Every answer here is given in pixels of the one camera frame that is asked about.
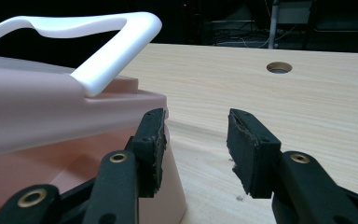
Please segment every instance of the pink container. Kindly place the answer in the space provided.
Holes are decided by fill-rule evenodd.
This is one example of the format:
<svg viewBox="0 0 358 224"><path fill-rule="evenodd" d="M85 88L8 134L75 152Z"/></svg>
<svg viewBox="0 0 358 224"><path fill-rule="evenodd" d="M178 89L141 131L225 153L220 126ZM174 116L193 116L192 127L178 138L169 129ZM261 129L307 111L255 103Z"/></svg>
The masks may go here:
<svg viewBox="0 0 358 224"><path fill-rule="evenodd" d="M63 193L93 178L101 158L124 148L145 112L167 110L164 95L138 90L130 77L85 96L75 71L0 57L0 207L34 184L53 184ZM161 188L155 198L140 199L141 223L178 223L186 209L165 132Z"/></svg>

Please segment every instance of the clamp jaw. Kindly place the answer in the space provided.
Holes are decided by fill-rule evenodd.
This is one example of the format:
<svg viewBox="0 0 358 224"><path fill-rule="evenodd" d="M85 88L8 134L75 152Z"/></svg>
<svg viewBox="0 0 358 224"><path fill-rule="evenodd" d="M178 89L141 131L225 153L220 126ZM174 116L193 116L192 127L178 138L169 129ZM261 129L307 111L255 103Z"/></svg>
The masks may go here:
<svg viewBox="0 0 358 224"><path fill-rule="evenodd" d="M339 187L311 155L281 152L281 141L252 114L230 110L227 147L246 193L274 193L277 223L358 223L358 194Z"/></svg>
<svg viewBox="0 0 358 224"><path fill-rule="evenodd" d="M0 223L138 223L138 198L153 198L162 180L165 111L145 113L124 150L106 154L95 178L65 193L34 185L0 209Z"/></svg>

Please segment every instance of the wood grain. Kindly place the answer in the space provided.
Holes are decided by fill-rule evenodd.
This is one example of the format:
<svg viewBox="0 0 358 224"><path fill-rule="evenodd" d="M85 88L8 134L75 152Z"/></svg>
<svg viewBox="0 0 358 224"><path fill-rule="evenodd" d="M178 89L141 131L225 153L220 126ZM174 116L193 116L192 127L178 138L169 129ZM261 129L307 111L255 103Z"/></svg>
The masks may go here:
<svg viewBox="0 0 358 224"><path fill-rule="evenodd" d="M290 63L287 74L267 65ZM282 151L316 158L358 192L358 54L150 44L121 73L168 97L172 150L186 193L182 223L274 223L271 200L245 195L226 147L230 108L246 110Z"/></svg>

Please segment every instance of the handle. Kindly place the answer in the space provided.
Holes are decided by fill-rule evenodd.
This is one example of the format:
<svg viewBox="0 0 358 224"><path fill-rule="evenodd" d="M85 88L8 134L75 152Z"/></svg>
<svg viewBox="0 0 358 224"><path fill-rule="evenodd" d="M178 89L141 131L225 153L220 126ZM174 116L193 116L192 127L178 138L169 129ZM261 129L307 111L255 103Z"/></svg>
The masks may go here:
<svg viewBox="0 0 358 224"><path fill-rule="evenodd" d="M33 28L45 37L74 38L120 30L72 74L85 95L96 96L158 34L161 21L148 12L93 17L13 17L0 23L0 37L20 28Z"/></svg>

